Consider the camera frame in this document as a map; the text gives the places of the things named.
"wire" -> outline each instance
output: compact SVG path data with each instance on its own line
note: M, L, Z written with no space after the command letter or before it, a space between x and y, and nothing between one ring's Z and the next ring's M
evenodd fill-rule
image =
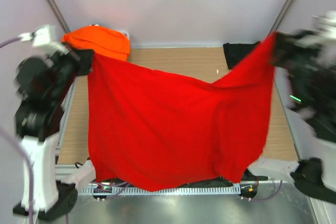
M0 127L0 135L23 157L23 159L27 163L28 167L28 176L29 176L29 208L28 208L28 218L29 224L34 224L34 216L33 216L33 199L34 199L34 173L33 166L30 162L29 156L26 151L21 147L18 140L10 136L2 127Z
M76 167L77 169L79 169L78 165L83 166L83 164L81 164L80 162L75 162L75 167Z
M258 188L258 186L259 186L259 178L258 178L258 176L255 176L255 178L256 178L256 182L257 182L257 184L255 185L254 188ZM250 188L251 188L251 185L242 186L240 189L244 189L244 188L246 188L246 187L250 187Z
M124 188L122 188L119 192L117 192L116 194L114 194L114 195L112 195L112 196L110 196L110 197L106 197L106 199L105 200L110 200L110 199L114 199L114 198L116 198L116 197L118 197L123 191L125 191L125 189L127 188L127 187L129 187L131 184L130 183L127 183L127 185L124 187Z
M248 199L249 201L253 201L253 202L262 202L262 201L265 201L265 200L273 199L275 196L277 196L279 194L281 189L282 189L282 180L280 181L280 185L279 185L278 190L273 195L271 195L271 196L269 196L265 199L250 199L250 198L247 198L247 197L244 197L244 196L242 196L242 198L243 199Z
M8 39L8 40L6 40L6 41L0 43L0 48L2 48L2 47L4 47L4 46L7 46L7 45L9 45L10 43L19 41L19 40L21 40L20 37L15 37L15 38L12 38L12 39Z
M91 182L92 184L98 185L98 186L103 186L103 187L118 187L118 186L123 186L125 184L128 184L128 182L123 182L115 185L108 185L108 184L103 184L103 183L98 183L98 182Z

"wooden board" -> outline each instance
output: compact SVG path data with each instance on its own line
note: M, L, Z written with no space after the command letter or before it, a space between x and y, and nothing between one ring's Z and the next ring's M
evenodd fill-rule
M195 77L206 82L214 82L228 73L222 48L134 49L130 62L151 69ZM82 163L89 156L88 116L87 78L80 77L77 80L59 164ZM263 156L297 160L287 120L275 88L269 134Z

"red towel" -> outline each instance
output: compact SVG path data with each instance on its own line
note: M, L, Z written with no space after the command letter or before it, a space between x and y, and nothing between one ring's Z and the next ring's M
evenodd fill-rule
M238 183L268 132L275 34L214 83L96 55L89 153L97 181L155 191L218 176Z

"purple cable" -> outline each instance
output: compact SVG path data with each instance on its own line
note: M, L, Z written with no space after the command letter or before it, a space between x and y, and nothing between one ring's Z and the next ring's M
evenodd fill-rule
M0 48L2 48L2 47L4 47L4 46L7 46L7 45L10 44L10 43L19 41L20 39L21 39L20 37L16 37L16 38L13 38L13 39L6 40L6 41L0 43Z
M7 132L0 127L0 135L12 146L14 149L19 152L19 154L23 157L23 159L27 163L28 167L28 174L29 174L29 210L28 210L28 216L29 216L29 224L34 223L33 219L33 198L34 198L34 174L33 174L33 168L32 164L30 163L30 159L25 152L25 150L20 146L19 141L13 138L12 136L8 135Z
M123 182L123 183L119 183L119 184L115 184L115 185L107 185L107 184L102 184L102 183L98 183L98 182L92 182L92 184L98 185L98 186L103 186L103 187L115 187L115 186L123 186L125 184L127 184L128 182Z
M125 191L125 189L127 187L129 187L130 185L131 185L130 183L127 183L127 185L124 188L122 188L119 192L117 192L115 195L112 195L110 197L106 197L105 200L110 200L110 199L114 199L114 198L118 197L118 195L120 195L123 191Z
M279 185L278 190L273 195L271 195L271 196L269 196L265 199L251 199L250 201L262 202L262 201L265 201L265 200L273 199L275 196L277 196L279 194L279 192L281 191L281 188L282 188L282 180L280 181L280 185Z

